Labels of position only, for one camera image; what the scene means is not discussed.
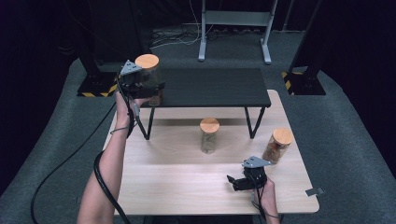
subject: metal stand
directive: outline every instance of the metal stand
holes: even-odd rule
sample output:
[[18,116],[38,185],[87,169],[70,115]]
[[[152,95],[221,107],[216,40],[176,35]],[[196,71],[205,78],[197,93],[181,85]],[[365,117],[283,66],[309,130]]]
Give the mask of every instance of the metal stand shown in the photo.
[[206,52],[206,25],[250,25],[266,26],[264,38],[261,38],[262,54],[265,64],[271,64],[271,56],[268,49],[268,38],[274,21],[277,0],[274,0],[270,12],[237,12],[237,11],[206,11],[205,0],[202,1],[202,26],[201,45],[199,48],[198,61],[205,60]]
[[315,58],[313,58],[308,63],[307,68],[304,72],[293,72],[294,66],[297,64],[299,57],[301,57],[302,48],[304,46],[304,43],[306,42],[307,35],[309,35],[312,23],[317,16],[321,2],[322,0],[318,0],[317,2],[312,18],[308,23],[307,31],[303,37],[299,48],[297,49],[297,52],[293,58],[293,61],[291,62],[288,72],[282,73],[286,89],[288,90],[288,93],[290,95],[326,95],[325,90],[323,89],[318,80],[318,72],[332,47],[332,35],[336,35],[336,33],[327,35],[324,41],[320,43],[320,46],[317,47]]
[[97,67],[88,44],[80,31],[70,11],[67,1],[60,1],[62,5],[63,22],[70,34],[70,40],[78,54],[81,63],[87,71],[87,76],[78,89],[78,96],[110,96],[116,89],[117,73],[101,72]]

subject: cork lid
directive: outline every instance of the cork lid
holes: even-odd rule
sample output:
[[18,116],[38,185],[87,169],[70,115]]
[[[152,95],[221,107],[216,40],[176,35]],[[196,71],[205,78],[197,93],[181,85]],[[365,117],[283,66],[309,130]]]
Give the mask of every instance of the cork lid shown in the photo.
[[159,62],[160,59],[154,54],[143,54],[134,60],[135,64],[148,70],[156,68]]
[[288,128],[277,128],[273,132],[274,140],[277,141],[281,145],[290,144],[294,137],[293,133]]
[[206,118],[201,120],[199,126],[201,127],[201,130],[205,133],[215,133],[219,129],[220,124],[214,118]]

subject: black curtain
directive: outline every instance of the black curtain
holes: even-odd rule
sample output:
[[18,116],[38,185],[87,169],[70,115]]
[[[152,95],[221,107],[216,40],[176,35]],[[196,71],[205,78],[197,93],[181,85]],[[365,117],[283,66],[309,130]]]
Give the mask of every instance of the black curtain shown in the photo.
[[288,30],[304,31],[310,22],[319,0],[294,0],[287,20]]
[[201,22],[201,0],[148,0],[140,8],[142,23],[152,28],[194,22],[191,8]]
[[316,66],[342,87],[396,176],[395,11],[392,1],[323,0],[294,66]]
[[138,56],[149,53],[152,29],[146,1],[96,0],[88,1],[86,14],[90,15],[90,32],[94,48],[92,57],[103,63],[134,61]]
[[46,127],[76,59],[58,9],[56,1],[0,2],[0,193]]

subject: jar with orange lid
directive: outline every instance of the jar with orange lid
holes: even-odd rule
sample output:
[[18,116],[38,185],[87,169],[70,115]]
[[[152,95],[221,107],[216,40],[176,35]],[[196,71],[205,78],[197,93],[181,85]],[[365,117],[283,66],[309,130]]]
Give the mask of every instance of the jar with orange lid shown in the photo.
[[205,154],[211,154],[216,150],[216,133],[219,130],[219,121],[214,118],[202,119],[200,123],[202,131],[201,150]]
[[274,129],[262,159],[277,164],[293,141],[293,133],[288,128]]
[[[158,87],[163,83],[160,73],[160,59],[154,54],[143,54],[134,60],[136,65],[142,67],[142,82],[150,87]],[[158,94],[154,95],[148,101],[149,105],[156,106],[161,103],[163,99],[163,89],[158,90]]]

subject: black tabletop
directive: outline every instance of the black tabletop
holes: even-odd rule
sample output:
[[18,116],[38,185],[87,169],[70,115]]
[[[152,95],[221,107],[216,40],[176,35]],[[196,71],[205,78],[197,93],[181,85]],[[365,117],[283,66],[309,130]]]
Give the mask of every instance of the black tabletop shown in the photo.
[[159,107],[269,107],[260,69],[161,69],[165,80]]

